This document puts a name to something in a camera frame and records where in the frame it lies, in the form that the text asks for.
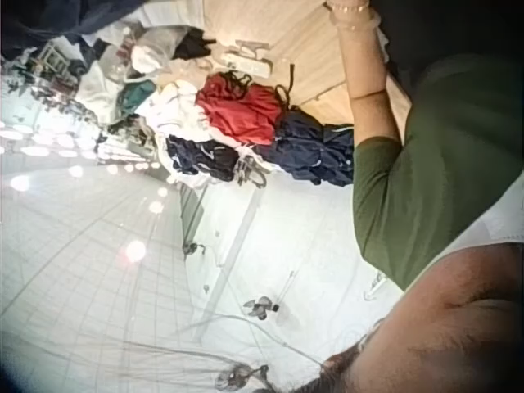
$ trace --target bracelet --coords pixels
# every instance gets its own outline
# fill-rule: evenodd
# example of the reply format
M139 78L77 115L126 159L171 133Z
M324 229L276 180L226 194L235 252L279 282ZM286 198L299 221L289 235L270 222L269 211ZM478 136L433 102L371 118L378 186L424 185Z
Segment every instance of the bracelet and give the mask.
M369 1L359 6L342 6L330 1L327 1L327 5L331 8L332 11L342 11L346 14L348 12L362 12L369 7Z
M331 22L338 28L343 30L349 30L354 32L375 30L381 22L380 16L375 10L369 8L371 13L371 19L366 20L365 22L349 22L346 20L337 19L337 17L332 13L330 16Z

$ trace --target red garment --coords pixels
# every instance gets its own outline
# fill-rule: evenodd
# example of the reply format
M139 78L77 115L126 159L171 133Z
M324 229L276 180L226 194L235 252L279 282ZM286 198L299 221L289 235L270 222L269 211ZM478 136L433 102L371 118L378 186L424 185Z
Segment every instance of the red garment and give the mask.
M240 143L270 145L275 123L282 113L281 104L271 87L251 84L245 90L229 88L221 75L210 76L196 95L210 124Z

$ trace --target person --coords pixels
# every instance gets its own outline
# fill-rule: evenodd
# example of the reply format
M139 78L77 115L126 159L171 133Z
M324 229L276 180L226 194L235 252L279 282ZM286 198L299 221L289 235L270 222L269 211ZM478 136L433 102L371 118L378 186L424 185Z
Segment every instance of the person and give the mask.
M357 242L406 292L295 392L524 391L522 45L506 19L516 10L484 0L328 5L355 118ZM380 16L413 99L404 145Z

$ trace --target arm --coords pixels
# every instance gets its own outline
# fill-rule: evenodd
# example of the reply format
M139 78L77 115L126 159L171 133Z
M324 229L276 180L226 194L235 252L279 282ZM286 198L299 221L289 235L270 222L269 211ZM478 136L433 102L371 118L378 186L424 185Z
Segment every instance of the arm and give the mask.
M366 0L332 0L346 71L350 106L355 119L355 145L366 139L386 137L400 143L400 135L386 92L386 67L373 26L373 12ZM350 9L344 12L343 7Z

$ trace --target green shirt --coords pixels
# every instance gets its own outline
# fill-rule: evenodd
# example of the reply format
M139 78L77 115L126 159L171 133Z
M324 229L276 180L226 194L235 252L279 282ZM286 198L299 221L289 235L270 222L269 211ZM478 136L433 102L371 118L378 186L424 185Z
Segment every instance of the green shirt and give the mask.
M522 68L440 64L413 100L404 147L370 138L354 158L359 248L405 289L522 172Z

